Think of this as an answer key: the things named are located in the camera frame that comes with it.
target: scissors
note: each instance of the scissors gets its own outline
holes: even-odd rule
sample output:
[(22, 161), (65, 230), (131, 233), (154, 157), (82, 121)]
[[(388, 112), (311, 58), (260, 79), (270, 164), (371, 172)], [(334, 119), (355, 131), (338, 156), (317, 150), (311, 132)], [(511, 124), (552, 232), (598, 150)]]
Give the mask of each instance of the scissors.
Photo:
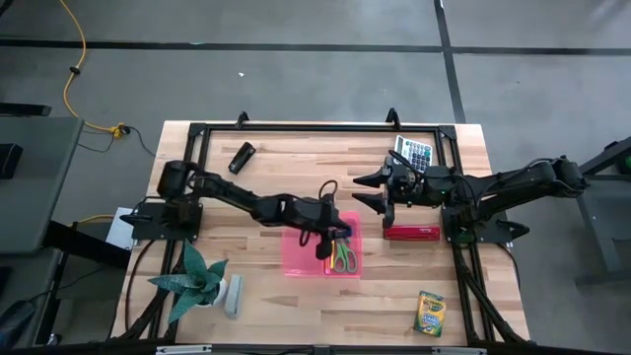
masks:
[(335, 243), (337, 246), (333, 266), (335, 272), (355, 273), (357, 271), (357, 255), (348, 247), (348, 244), (347, 239), (338, 240)]

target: gray floor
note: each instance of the gray floor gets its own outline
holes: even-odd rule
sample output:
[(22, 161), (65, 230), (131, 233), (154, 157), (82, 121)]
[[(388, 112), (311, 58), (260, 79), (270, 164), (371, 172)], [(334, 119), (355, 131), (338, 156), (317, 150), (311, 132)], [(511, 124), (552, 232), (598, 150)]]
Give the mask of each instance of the gray floor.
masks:
[[(441, 43), (432, 0), (68, 3), (92, 40)], [(444, 0), (453, 45), (523, 47), (631, 47), (628, 4)], [(0, 19), (0, 36), (77, 38), (49, 0), (16, 2)], [(0, 50), (0, 101), (67, 114), (61, 90), (78, 50)], [(455, 63), (466, 121), (482, 124), (494, 171), (561, 154), (582, 162), (631, 133), (631, 57), (456, 55)], [(234, 120), (241, 110), (256, 119), (381, 121), (396, 107), (405, 121), (455, 122), (443, 54), (430, 53), (95, 49), (71, 101), (92, 122), (136, 126), (152, 149), (166, 119)], [(107, 139), (85, 135), (82, 142), (104, 147)], [(146, 193), (151, 164), (135, 139), (116, 142), (107, 154), (79, 150), (55, 218), (133, 205)], [(531, 227), (515, 255), (532, 339), (631, 352), (631, 287), (574, 286), (576, 276), (600, 268), (576, 202), (546, 198), (509, 216)], [(73, 315), (92, 308), (79, 305)], [(65, 331), (76, 339), (101, 336), (83, 320), (70, 317)]]

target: pink tray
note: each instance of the pink tray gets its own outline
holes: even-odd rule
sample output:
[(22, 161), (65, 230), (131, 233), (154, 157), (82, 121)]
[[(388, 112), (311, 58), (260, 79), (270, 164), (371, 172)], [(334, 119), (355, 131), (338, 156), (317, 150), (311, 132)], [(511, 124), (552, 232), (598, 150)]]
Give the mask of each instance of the pink tray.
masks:
[(311, 235), (305, 247), (298, 243), (301, 231), (288, 228), (283, 231), (281, 241), (281, 251), (283, 254), (283, 269), (287, 276), (302, 277), (332, 277), (332, 278), (360, 278), (362, 276), (362, 232), (360, 230), (359, 213), (342, 212), (342, 221), (348, 223), (353, 235), (348, 239), (349, 248), (357, 255), (357, 271), (355, 273), (336, 273), (331, 270), (327, 275), (324, 273), (324, 263), (330, 260), (316, 259), (316, 245), (319, 243), (319, 235)]

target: wooden tabletop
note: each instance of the wooden tabletop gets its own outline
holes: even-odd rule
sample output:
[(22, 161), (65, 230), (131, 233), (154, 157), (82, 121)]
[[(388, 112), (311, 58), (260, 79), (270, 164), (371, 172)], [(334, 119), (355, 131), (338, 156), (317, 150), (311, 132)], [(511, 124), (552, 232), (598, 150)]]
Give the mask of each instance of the wooden tabletop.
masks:
[[(148, 195), (164, 163), (182, 159), (189, 121), (165, 122)], [(482, 128), (456, 125), (464, 172), (491, 174)], [(292, 193), (317, 196), (328, 179), (339, 181), (336, 205), (360, 214), (363, 236), (361, 279), (293, 278), (283, 273), (282, 228), (264, 228), (249, 215), (217, 200), (204, 198), (202, 227), (195, 246), (207, 264), (229, 258), (226, 279), (245, 277), (242, 313), (227, 319), (223, 307), (195, 308), (179, 322), (179, 343), (464, 345), (466, 339), (451, 248), (444, 242), (389, 242), (382, 238), (382, 216), (351, 197), (351, 192), (377, 193), (352, 179), (373, 173), (394, 145), (396, 133), (348, 132), (212, 132), (205, 169), (220, 174), (259, 195)], [(434, 146), (427, 133), (405, 133), (409, 139)], [(228, 164), (248, 141), (257, 152), (238, 176)], [(448, 164), (451, 151), (445, 147)], [(193, 157), (199, 152), (195, 147)], [(397, 224), (440, 225), (438, 209), (396, 207)], [(118, 304), (112, 336), (124, 331), (124, 291), (142, 246), (134, 249)], [(487, 294), (502, 316), (528, 338), (526, 319), (514, 266), (503, 250), (480, 245)], [(130, 298), (133, 322), (156, 292), (148, 278), (160, 274), (165, 243), (156, 242), (142, 259)], [(447, 299), (443, 335), (439, 338), (412, 329), (419, 291)], [(166, 329), (171, 296), (165, 302), (160, 334)], [(477, 302), (471, 302), (476, 329), (482, 334)]]

